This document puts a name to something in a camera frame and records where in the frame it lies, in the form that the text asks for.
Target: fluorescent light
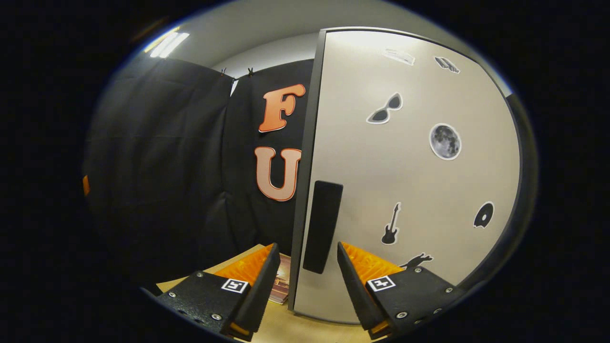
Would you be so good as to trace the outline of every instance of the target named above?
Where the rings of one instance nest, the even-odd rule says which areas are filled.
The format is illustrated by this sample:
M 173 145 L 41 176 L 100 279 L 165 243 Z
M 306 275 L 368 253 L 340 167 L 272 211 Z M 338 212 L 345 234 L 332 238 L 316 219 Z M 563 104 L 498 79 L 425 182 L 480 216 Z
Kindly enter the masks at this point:
M 178 44 L 182 43 L 182 41 L 185 40 L 188 36 L 189 34 L 180 34 L 178 37 L 176 37 L 176 39 L 171 41 L 171 43 L 167 46 L 167 48 L 163 50 L 163 52 L 159 54 L 159 57 L 161 57 L 162 59 L 166 58 L 174 49 L 176 49 Z
M 180 28 L 180 26 L 176 26 L 173 29 L 169 30 L 168 32 L 162 34 L 159 36 L 159 38 L 153 40 L 149 45 L 146 45 L 146 47 L 144 48 L 144 53 L 146 54 L 148 51 L 150 51 L 151 49 L 153 49 L 155 46 L 157 46 L 157 44 L 159 44 L 162 40 L 166 39 L 167 36 L 169 36 L 172 32 L 176 32 L 178 31 L 178 29 Z
M 161 44 L 159 44 L 155 48 L 155 50 L 153 50 L 151 52 L 151 57 L 157 57 L 161 53 L 161 51 L 163 51 L 163 49 L 165 49 L 171 43 L 171 41 L 174 40 L 174 38 L 176 38 L 177 36 L 178 36 L 177 32 L 172 32 L 169 36 L 167 36 L 167 38 L 164 39 L 161 42 Z

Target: white door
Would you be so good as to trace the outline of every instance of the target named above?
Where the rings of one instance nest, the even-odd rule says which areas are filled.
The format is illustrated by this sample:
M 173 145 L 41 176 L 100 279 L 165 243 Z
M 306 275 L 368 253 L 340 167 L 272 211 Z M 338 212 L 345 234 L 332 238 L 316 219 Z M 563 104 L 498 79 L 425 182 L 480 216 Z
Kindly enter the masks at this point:
M 508 105 L 474 61 L 407 35 L 327 32 L 308 204 L 316 181 L 343 193 L 322 274 L 303 269 L 307 207 L 294 310 L 358 323 L 338 241 L 397 265 L 420 256 L 459 284 L 509 220 L 519 154 Z

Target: wooden table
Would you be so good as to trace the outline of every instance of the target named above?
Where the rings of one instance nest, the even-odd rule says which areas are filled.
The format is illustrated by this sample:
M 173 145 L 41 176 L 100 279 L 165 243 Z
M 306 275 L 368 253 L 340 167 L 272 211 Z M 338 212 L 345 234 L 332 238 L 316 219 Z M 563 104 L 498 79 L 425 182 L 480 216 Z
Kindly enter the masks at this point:
M 264 248 L 264 246 L 256 245 L 228 261 L 204 270 L 204 272 L 215 273 L 261 248 Z M 186 279 L 186 276 L 177 280 L 159 283 L 157 286 L 161 291 L 167 292 L 184 279 Z M 252 343 L 263 342 L 369 343 L 374 341 L 371 341 L 368 333 L 360 325 L 337 324 L 299 316 L 288 310 L 287 302 L 280 305 L 268 301 L 259 331 L 252 337 Z

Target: book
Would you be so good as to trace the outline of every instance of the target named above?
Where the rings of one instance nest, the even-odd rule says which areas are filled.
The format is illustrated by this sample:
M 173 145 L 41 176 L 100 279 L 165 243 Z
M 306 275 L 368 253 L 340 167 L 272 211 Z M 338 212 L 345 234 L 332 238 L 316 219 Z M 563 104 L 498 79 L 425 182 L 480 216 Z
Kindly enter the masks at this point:
M 286 299 L 288 299 L 288 286 L 290 281 L 290 256 L 280 254 L 279 260 L 280 262 L 278 272 L 275 276 L 275 281 L 273 283 L 273 288 L 271 289 L 269 301 L 282 305 L 286 302 Z

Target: sticker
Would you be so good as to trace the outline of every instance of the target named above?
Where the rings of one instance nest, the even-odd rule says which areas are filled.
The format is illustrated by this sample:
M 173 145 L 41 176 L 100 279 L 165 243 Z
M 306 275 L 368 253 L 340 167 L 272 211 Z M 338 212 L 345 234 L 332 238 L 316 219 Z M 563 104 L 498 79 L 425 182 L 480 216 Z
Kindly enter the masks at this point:
M 400 96 L 400 93 L 394 93 L 390 99 L 387 101 L 386 105 L 375 112 L 367 118 L 367 123 L 373 125 L 385 124 L 390 120 L 390 110 L 400 110 L 403 108 L 403 98 Z
M 392 221 L 386 225 L 385 233 L 384 233 L 383 237 L 381 238 L 381 243 L 383 243 L 385 245 L 396 244 L 396 241 L 398 240 L 396 235 L 398 234 L 399 229 L 395 225 L 396 225 L 396 219 L 398 217 L 399 212 L 400 212 L 400 203 L 396 203 L 396 206 L 394 206 L 394 213 L 392 214 Z
M 475 228 L 485 228 L 491 221 L 493 216 L 493 202 L 488 201 L 479 208 L 479 212 L 476 214 L 475 222 L 473 226 Z
M 444 57 L 434 57 L 436 63 L 440 65 L 441 68 L 450 70 L 453 73 L 459 74 L 459 69 L 455 66 L 455 64 L 451 63 L 450 60 Z
M 388 49 L 384 50 L 383 55 L 390 59 L 408 64 L 408 65 L 413 65 L 413 63 L 415 63 L 415 57 L 411 56 L 406 51 L 399 51 L 396 49 L 388 48 Z
M 449 124 L 436 124 L 430 130 L 430 147 L 436 156 L 450 161 L 462 151 L 462 139 Z
M 221 287 L 226 291 L 231 291 L 235 293 L 243 293 L 243 290 L 246 289 L 246 285 L 248 283 L 246 281 L 240 281 L 235 279 L 228 279 L 227 282 Z
M 394 281 L 390 280 L 388 276 L 383 276 L 377 279 L 368 280 L 368 285 L 371 286 L 373 292 L 383 291 L 384 289 L 392 288 L 396 286 Z
M 409 260 L 409 262 L 403 264 L 403 265 L 399 265 L 399 267 L 401 268 L 413 268 L 413 267 L 417 267 L 418 265 L 420 265 L 423 262 L 428 262 L 428 261 L 432 261 L 434 259 L 434 257 L 427 255 L 426 253 L 421 253 L 420 255 L 412 258 Z

